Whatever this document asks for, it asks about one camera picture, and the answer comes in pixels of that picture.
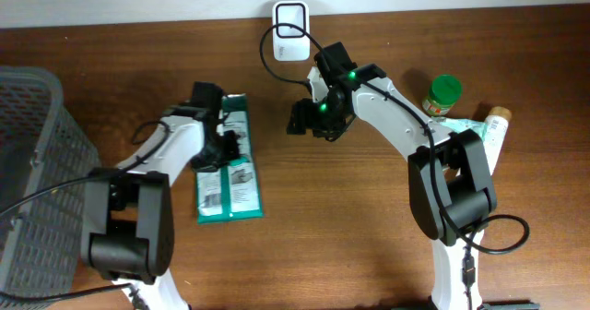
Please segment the white cream tube gold cap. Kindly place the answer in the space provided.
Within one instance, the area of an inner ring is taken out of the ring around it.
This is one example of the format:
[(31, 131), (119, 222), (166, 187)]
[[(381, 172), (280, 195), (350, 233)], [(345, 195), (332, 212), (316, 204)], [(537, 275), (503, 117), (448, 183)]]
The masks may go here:
[(490, 174), (494, 173), (497, 166), (511, 119), (512, 112), (510, 110), (501, 106), (495, 106), (490, 110), (483, 122), (483, 145)]

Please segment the green lid jar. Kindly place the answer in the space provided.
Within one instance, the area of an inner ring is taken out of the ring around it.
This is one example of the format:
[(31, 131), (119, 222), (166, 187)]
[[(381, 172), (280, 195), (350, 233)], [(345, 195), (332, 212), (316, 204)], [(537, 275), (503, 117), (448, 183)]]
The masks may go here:
[(463, 85), (458, 78), (440, 75), (432, 81), (422, 107), (430, 116), (444, 116), (458, 102), (462, 93)]

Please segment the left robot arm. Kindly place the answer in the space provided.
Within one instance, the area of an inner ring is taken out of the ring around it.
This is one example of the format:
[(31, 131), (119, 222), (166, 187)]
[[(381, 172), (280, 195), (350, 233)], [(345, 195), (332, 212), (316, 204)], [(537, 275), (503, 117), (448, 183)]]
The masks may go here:
[(238, 137), (219, 132), (224, 91), (196, 82), (191, 97), (154, 121), (154, 133), (114, 168), (95, 168), (84, 191), (80, 256), (103, 279), (129, 291), (136, 309), (187, 309), (170, 264), (171, 186), (186, 165), (213, 173), (239, 156)]

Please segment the teal wipes pouch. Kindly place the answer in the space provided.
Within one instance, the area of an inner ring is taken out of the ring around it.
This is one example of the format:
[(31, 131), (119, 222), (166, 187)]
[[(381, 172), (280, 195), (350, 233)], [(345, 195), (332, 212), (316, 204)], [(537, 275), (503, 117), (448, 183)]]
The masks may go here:
[(433, 120), (442, 126), (452, 129), (455, 133), (462, 133), (467, 130), (473, 130), (479, 135), (481, 139), (484, 139), (487, 132), (487, 126), (484, 122), (474, 121), (470, 119), (454, 119), (448, 117), (433, 117)]

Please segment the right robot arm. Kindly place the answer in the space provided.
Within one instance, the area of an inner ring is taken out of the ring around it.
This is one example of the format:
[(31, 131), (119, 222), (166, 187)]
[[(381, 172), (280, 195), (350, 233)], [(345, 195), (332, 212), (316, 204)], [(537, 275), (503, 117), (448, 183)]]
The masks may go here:
[(409, 205), (431, 240), (435, 282), (431, 309), (480, 309), (478, 256), (497, 207), (489, 158), (472, 130), (456, 132), (413, 106), (375, 64), (357, 66), (340, 42), (319, 49), (296, 102), (290, 135), (339, 139), (353, 119), (374, 127), (407, 162)]

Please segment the green white 3M packet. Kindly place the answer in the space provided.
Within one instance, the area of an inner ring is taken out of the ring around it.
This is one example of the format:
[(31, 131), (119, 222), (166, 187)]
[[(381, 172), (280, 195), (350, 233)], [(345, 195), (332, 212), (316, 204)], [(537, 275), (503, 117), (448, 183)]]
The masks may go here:
[(239, 156), (213, 173), (195, 175), (197, 222), (199, 224), (243, 221), (265, 216), (254, 163), (248, 99), (230, 95), (222, 103), (226, 117), (218, 131), (237, 135)]

